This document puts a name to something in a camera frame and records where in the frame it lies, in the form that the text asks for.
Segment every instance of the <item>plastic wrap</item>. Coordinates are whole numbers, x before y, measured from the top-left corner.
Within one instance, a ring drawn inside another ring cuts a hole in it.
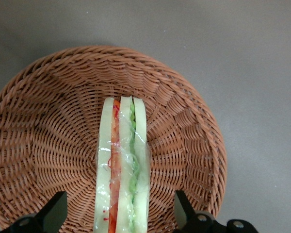
[[[97,149],[94,232],[146,233],[150,189],[146,111],[138,98],[104,102]]]

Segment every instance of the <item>brown wicker basket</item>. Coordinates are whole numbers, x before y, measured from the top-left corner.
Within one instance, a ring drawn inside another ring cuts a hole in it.
[[[0,93],[0,226],[68,192],[60,232],[92,232],[96,146],[106,97],[142,98],[151,157],[149,232],[174,229],[174,191],[217,215],[226,151],[198,92],[177,72],[136,51],[88,46],[41,58]]]

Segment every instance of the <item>green filling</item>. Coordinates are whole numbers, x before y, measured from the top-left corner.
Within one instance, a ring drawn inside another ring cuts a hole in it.
[[[135,198],[135,194],[136,194],[137,180],[138,180],[138,176],[140,173],[140,168],[139,168],[139,163],[138,163],[137,157],[135,155],[135,149],[134,149],[136,120],[135,120],[135,106],[133,103],[130,106],[130,122],[131,122],[130,153],[131,153],[132,158],[133,158],[133,164],[132,164],[133,176],[129,182],[129,191],[132,194],[132,204],[134,204],[134,198]],[[135,218],[135,216],[132,217],[132,220],[130,222],[131,232],[134,232],[134,225],[133,225],[134,218]]]

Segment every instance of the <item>black clamp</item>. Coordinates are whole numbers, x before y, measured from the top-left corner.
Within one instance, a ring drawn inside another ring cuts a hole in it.
[[[247,221],[232,219],[223,226],[210,213],[196,212],[182,190],[175,193],[175,216],[179,229],[174,233],[258,233]]]
[[[57,233],[67,213],[67,193],[58,192],[36,215],[23,216],[0,233]]]

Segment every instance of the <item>metal bolt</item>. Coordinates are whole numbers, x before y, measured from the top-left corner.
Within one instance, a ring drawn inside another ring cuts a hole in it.
[[[239,222],[239,221],[235,221],[235,222],[233,222],[233,224],[237,228],[243,228],[244,227],[243,223],[242,222]]]
[[[201,222],[206,222],[206,221],[207,221],[207,218],[206,218],[206,216],[204,216],[204,215],[199,215],[199,216],[197,216],[197,218],[198,218],[198,220],[201,221]]]
[[[20,221],[19,226],[25,226],[30,222],[30,218],[25,218],[24,220]]]

